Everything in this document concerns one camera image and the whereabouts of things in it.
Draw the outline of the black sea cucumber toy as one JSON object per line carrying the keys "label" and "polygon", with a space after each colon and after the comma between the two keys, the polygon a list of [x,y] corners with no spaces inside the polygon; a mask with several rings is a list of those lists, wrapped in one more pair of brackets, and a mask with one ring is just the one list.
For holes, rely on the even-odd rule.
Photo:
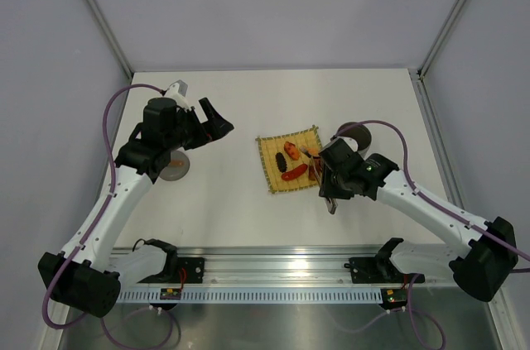
{"label": "black sea cucumber toy", "polygon": [[278,152],[275,155],[275,161],[276,161],[278,170],[281,173],[286,173],[288,165],[287,165],[287,160],[286,160],[286,158],[285,158],[285,156],[283,155],[282,152]]}

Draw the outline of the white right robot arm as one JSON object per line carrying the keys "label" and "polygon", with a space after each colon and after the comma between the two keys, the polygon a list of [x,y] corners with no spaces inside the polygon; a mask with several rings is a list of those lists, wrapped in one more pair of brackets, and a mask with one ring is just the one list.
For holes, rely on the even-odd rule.
{"label": "white right robot arm", "polygon": [[468,213],[413,184],[405,170],[385,156],[363,158],[349,138],[337,137],[319,153],[320,196],[365,197],[408,216],[441,239],[443,248],[401,238],[379,250],[376,271],[384,280],[400,275],[452,279],[467,295],[490,302],[518,263],[513,225]]}

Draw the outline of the brown grilled sausage toy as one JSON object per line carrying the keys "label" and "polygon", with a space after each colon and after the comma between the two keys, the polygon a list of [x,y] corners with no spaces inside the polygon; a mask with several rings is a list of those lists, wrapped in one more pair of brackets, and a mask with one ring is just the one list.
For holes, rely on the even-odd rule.
{"label": "brown grilled sausage toy", "polygon": [[320,159],[312,159],[309,164],[308,177],[311,181],[321,181],[322,162]]}

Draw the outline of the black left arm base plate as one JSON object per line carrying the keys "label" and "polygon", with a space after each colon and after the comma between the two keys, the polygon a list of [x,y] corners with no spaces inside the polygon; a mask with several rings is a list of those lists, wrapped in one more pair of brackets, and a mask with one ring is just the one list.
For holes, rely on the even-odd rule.
{"label": "black left arm base plate", "polygon": [[203,257],[172,257],[162,271],[140,280],[141,284],[202,284],[205,273]]}

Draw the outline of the grey metal lunch canister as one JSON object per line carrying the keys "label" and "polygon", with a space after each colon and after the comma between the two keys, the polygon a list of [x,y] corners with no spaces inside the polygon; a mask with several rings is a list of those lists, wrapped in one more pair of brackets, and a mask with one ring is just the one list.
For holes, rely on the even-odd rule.
{"label": "grey metal lunch canister", "polygon": [[370,130],[364,124],[358,122],[346,122],[337,129],[336,134],[339,137],[347,137],[356,141],[358,146],[357,152],[362,157],[366,157],[369,148],[371,147],[373,137]]}

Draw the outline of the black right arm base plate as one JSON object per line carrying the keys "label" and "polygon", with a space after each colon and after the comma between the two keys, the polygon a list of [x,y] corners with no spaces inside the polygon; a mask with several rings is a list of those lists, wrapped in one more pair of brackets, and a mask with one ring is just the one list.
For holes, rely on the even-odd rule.
{"label": "black right arm base plate", "polygon": [[415,273],[401,273],[390,260],[351,257],[343,264],[353,284],[409,284]]}

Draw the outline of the bamboo woven tray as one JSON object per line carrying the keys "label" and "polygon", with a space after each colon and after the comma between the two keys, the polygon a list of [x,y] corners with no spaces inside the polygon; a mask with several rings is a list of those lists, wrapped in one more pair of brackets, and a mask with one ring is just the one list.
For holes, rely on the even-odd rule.
{"label": "bamboo woven tray", "polygon": [[[316,187],[318,184],[310,181],[307,172],[296,180],[284,181],[281,178],[282,173],[278,170],[275,161],[275,155],[282,152],[287,160],[287,171],[292,170],[300,164],[309,163],[309,159],[300,151],[301,146],[321,149],[322,143],[318,133],[319,128],[315,125],[309,129],[288,133],[285,135],[276,135],[272,137],[257,137],[258,153],[263,168],[263,173],[267,181],[268,191],[271,194],[290,193],[298,190]],[[298,161],[292,160],[284,151],[284,143],[289,141],[294,143],[300,152]]]}

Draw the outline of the stainless steel tongs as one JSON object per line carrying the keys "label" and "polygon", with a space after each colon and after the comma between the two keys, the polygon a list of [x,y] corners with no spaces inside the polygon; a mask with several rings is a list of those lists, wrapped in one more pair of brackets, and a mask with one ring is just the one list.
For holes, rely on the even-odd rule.
{"label": "stainless steel tongs", "polygon": [[324,199],[328,213],[335,214],[337,209],[337,202],[335,199],[331,198],[330,196],[325,195],[324,192],[324,185],[325,185],[325,172],[324,172],[324,163],[322,162],[322,175],[321,175],[321,181],[314,181],[319,185],[319,196]]}

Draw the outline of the orange fried fish toy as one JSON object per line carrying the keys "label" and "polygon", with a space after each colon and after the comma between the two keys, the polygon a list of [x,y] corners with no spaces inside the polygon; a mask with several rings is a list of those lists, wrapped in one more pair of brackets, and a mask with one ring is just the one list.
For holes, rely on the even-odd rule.
{"label": "orange fried fish toy", "polygon": [[300,152],[294,143],[286,141],[284,143],[284,151],[292,160],[298,161],[300,159]]}

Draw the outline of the orange salmon slice toy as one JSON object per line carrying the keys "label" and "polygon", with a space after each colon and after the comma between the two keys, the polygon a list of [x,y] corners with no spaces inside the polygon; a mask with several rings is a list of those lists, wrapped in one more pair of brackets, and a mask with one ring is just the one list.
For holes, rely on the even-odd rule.
{"label": "orange salmon slice toy", "polygon": [[317,148],[313,147],[307,147],[307,146],[301,146],[300,147],[301,153],[303,153],[305,156],[307,156],[310,159],[319,159],[319,150]]}

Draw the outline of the red sausage toy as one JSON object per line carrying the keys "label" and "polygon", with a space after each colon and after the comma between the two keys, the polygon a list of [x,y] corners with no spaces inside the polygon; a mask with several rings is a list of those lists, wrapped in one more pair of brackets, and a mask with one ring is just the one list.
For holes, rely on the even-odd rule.
{"label": "red sausage toy", "polygon": [[307,164],[300,164],[296,168],[282,173],[281,178],[284,181],[296,180],[302,175],[304,175],[307,172],[307,170],[308,170]]}

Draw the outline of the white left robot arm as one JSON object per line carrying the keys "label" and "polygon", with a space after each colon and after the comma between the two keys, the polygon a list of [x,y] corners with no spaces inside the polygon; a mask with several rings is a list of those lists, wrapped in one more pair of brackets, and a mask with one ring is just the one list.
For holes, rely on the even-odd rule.
{"label": "white left robot arm", "polygon": [[149,240],[111,263],[115,242],[133,210],[169,166],[171,153],[205,146],[228,135],[234,126],[207,98],[200,100],[206,120],[173,98],[152,98],[127,143],[110,161],[107,193],[94,205],[75,234],[56,253],[45,253],[37,268],[46,286],[42,313],[51,300],[103,318],[120,292],[143,280],[168,282],[179,272],[176,247]]}

